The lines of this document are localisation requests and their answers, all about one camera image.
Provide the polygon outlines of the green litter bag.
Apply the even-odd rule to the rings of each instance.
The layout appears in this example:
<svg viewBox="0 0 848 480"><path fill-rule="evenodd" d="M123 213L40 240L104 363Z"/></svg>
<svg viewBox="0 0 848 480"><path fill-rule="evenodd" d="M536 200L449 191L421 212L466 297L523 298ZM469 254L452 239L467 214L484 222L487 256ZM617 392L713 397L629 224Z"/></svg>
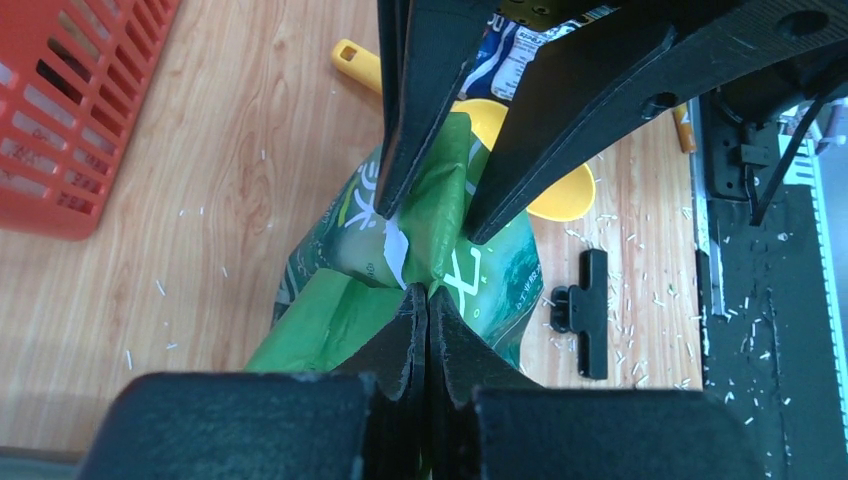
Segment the green litter bag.
<svg viewBox="0 0 848 480"><path fill-rule="evenodd" d="M544 281L529 217L520 214L484 244L462 224L488 149L465 113L450 114L403 205L374 207L381 154L351 175L291 251L269 334L247 363L253 372L326 372L393 317L405 290L445 288L461 318L510 365Z"/></svg>

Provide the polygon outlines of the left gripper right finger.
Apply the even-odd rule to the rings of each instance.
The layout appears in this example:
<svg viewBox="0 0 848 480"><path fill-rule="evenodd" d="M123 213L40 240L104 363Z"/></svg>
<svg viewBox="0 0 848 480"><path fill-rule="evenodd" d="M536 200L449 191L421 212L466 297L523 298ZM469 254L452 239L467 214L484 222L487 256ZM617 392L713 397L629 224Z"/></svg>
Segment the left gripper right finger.
<svg viewBox="0 0 848 480"><path fill-rule="evenodd" d="M428 300L428 458L434 479L478 479L481 433L475 392L541 385L511 366L461 317L446 287Z"/></svg>

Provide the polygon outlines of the black bag clip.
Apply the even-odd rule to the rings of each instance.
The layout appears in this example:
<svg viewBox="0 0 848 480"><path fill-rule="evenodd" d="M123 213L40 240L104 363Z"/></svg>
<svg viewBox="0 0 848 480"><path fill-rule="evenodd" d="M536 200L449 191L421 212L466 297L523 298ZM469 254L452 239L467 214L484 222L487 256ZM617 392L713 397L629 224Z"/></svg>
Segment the black bag clip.
<svg viewBox="0 0 848 480"><path fill-rule="evenodd" d="M557 286L550 326L577 336L578 373L592 380L608 378L608 255L599 249L580 254L579 283Z"/></svg>

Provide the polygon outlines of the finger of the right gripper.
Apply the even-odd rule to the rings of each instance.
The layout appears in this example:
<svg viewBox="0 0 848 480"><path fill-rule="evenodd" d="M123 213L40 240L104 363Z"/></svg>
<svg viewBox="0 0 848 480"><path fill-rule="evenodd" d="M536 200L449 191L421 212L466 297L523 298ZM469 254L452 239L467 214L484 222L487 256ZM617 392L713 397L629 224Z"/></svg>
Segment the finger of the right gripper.
<svg viewBox="0 0 848 480"><path fill-rule="evenodd" d="M374 207L380 216L392 217L410 192L498 6L481 0L377 2L384 141Z"/></svg>
<svg viewBox="0 0 848 480"><path fill-rule="evenodd" d="M847 37L843 1L631 1L541 47L469 207L483 244L555 181L684 101Z"/></svg>

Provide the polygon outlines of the yellow plastic scoop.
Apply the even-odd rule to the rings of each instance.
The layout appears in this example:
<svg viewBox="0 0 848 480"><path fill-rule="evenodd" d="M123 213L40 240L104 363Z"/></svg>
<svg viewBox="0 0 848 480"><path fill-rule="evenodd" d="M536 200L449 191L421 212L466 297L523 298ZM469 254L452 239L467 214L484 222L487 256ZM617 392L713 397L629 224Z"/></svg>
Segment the yellow plastic scoop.
<svg viewBox="0 0 848 480"><path fill-rule="evenodd" d="M376 54L342 39L333 47L331 61L340 72L376 94L382 93L381 64ZM487 148L495 145L508 113L506 106L488 99L459 100L452 110L469 115L472 132ZM595 198L594 175L587 164L582 164L533 200L527 212L545 220L569 222L588 213Z"/></svg>

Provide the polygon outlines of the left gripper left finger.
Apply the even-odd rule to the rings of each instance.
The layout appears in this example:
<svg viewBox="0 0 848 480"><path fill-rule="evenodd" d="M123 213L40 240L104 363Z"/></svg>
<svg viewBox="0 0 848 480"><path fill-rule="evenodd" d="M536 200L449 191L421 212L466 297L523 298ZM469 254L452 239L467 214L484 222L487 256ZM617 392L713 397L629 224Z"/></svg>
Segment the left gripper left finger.
<svg viewBox="0 0 848 480"><path fill-rule="evenodd" d="M409 287L391 320L333 371L375 383L362 446L363 479L415 479L426 393L427 292Z"/></svg>

